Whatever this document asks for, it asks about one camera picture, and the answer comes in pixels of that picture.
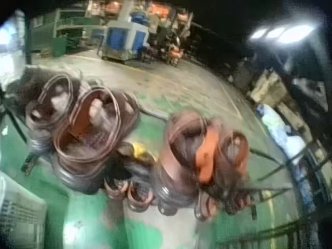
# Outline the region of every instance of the ceiling light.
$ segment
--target ceiling light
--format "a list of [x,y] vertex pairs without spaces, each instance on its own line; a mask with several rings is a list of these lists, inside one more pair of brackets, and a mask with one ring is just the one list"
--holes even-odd
[[278,38],[285,31],[284,27],[278,27],[267,34],[267,38]]
[[258,39],[261,38],[265,33],[267,29],[262,29],[262,30],[257,30],[251,37],[250,39]]
[[281,43],[295,43],[308,36],[314,27],[309,25],[299,25],[286,30],[278,39]]

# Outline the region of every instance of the concrete floor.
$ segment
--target concrete floor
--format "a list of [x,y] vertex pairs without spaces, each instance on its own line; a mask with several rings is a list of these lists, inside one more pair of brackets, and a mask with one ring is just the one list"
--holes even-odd
[[[85,78],[98,77],[106,86],[134,92],[139,102],[149,109],[172,113],[194,107],[205,116],[221,117],[227,125],[247,136],[251,148],[268,153],[281,162],[286,160],[240,93],[209,70],[195,64],[182,60],[177,68],[161,62],[142,64],[131,61],[122,65],[101,60],[94,50],[60,58],[34,56],[33,63],[78,68]],[[158,156],[163,127],[160,120],[142,115],[140,124],[127,139],[143,144]],[[267,159],[250,155],[248,171],[251,179],[257,179],[275,167],[277,165]],[[282,170],[268,181],[288,183],[291,178],[287,170]],[[200,223],[195,220],[192,209],[180,210],[173,217],[162,216],[156,207],[138,214],[131,212],[126,203],[109,202],[102,191],[94,196],[85,196],[63,186],[61,188],[68,193],[64,248],[174,249],[195,248],[197,244],[201,245],[200,248],[215,248],[216,241],[273,228],[299,215],[293,191],[258,205],[257,220],[252,220],[250,210],[245,209],[235,216],[220,213],[213,220]],[[125,241],[119,239],[119,234],[122,237],[126,234]],[[264,248],[269,247],[286,247],[284,238],[272,240]]]

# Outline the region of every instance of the copper coil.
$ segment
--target copper coil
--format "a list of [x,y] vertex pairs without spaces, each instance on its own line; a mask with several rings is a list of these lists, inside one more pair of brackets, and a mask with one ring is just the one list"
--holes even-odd
[[135,212],[146,211],[154,198],[153,190],[150,187],[147,187],[149,190],[148,190],[147,197],[143,197],[144,199],[141,199],[142,196],[139,196],[139,197],[135,196],[134,192],[137,192],[137,188],[140,188],[140,187],[142,187],[142,186],[140,186],[138,183],[135,183],[132,181],[128,188],[127,197],[128,197],[129,208]]

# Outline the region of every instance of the factory floor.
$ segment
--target factory floor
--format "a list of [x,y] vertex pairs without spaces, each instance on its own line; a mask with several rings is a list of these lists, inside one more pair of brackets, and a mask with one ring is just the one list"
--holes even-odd
[[[208,69],[190,62],[181,60],[177,68],[162,62],[130,61],[123,65],[101,60],[95,50],[88,50],[59,58],[33,56],[33,63],[78,68],[84,78],[98,77],[106,86],[134,92],[140,104],[156,112],[169,114],[193,107],[205,116],[221,117],[229,127],[246,135],[251,148],[280,162],[286,160],[243,96]],[[24,178],[19,167],[28,150],[23,143],[15,142],[18,135],[10,120],[6,118],[5,122],[2,126],[8,127],[8,134],[1,143],[6,144],[8,153],[3,153],[0,166],[17,182],[46,199],[49,206],[46,248],[216,248],[216,242],[274,228],[299,216],[299,202],[292,190],[258,205],[256,220],[252,219],[250,209],[235,216],[221,212],[204,223],[195,220],[193,209],[179,210],[172,217],[162,216],[154,206],[144,213],[133,213],[126,201],[110,201],[103,190],[92,196],[71,191],[55,178],[51,166],[45,166],[47,162],[44,161],[39,162],[29,179]],[[163,128],[161,120],[142,115],[141,122],[127,139],[140,143],[157,157]],[[17,150],[24,151],[23,155],[13,156],[13,151]],[[6,165],[18,166],[15,170]],[[253,180],[276,167],[277,164],[270,160],[250,155],[248,172]],[[285,169],[267,181],[290,183],[291,178]],[[286,247],[286,239],[279,238],[266,242],[262,248]]]

